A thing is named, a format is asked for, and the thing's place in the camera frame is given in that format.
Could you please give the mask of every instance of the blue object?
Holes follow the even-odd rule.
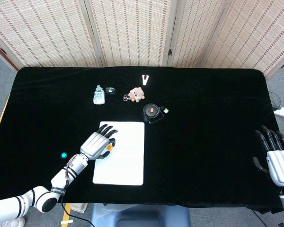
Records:
[[[92,223],[105,227],[190,227],[189,210],[181,206],[138,205],[121,212],[111,212]]]
[[[66,157],[67,157],[67,153],[66,152],[61,153],[61,158],[66,158]]]

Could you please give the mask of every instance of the white robotic arm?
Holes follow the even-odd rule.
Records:
[[[262,126],[262,131],[265,136],[258,130],[258,135],[263,150],[266,153],[268,170],[264,169],[258,159],[254,157],[254,163],[259,170],[269,173],[272,181],[281,189],[280,199],[284,209],[284,136],[277,131],[268,130],[265,126]]]
[[[101,126],[81,146],[81,154],[74,155],[67,165],[51,180],[52,188],[48,191],[42,186],[26,192],[23,195],[0,200],[0,223],[24,216],[29,207],[35,207],[40,212],[49,212],[57,203],[59,197],[64,195],[66,188],[88,165],[89,160],[103,159],[109,155],[106,146],[115,139],[109,139],[117,130],[111,130],[107,124]]]

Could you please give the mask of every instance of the floor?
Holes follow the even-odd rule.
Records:
[[[0,60],[0,115],[15,78],[15,73]],[[270,80],[267,81],[269,91],[277,93],[281,99],[281,105],[284,107],[284,67],[280,69]],[[278,101],[276,95],[271,94],[273,101]],[[284,118],[276,116],[280,131],[284,134]],[[71,214],[82,218],[89,218],[91,213],[91,204],[88,205],[84,214],[72,211]],[[190,218],[192,227],[277,227],[284,220],[284,213],[277,214],[266,213],[261,215],[257,213],[265,224],[247,208],[203,208],[190,209]],[[61,204],[57,204],[54,209],[46,214],[41,214],[34,208],[31,208],[26,214],[26,227],[59,227],[63,218],[63,209]],[[76,219],[69,227],[88,227],[89,224]]]

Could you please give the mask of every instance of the white clip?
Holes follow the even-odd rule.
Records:
[[[146,79],[145,79],[145,75],[142,75],[143,85],[146,85],[146,84],[147,84],[148,77],[150,77],[150,76],[149,76],[149,75],[146,75]]]

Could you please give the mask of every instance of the white paper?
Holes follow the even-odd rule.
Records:
[[[101,122],[118,130],[111,138],[115,147],[104,159],[97,159],[93,183],[142,185],[144,170],[144,123]]]

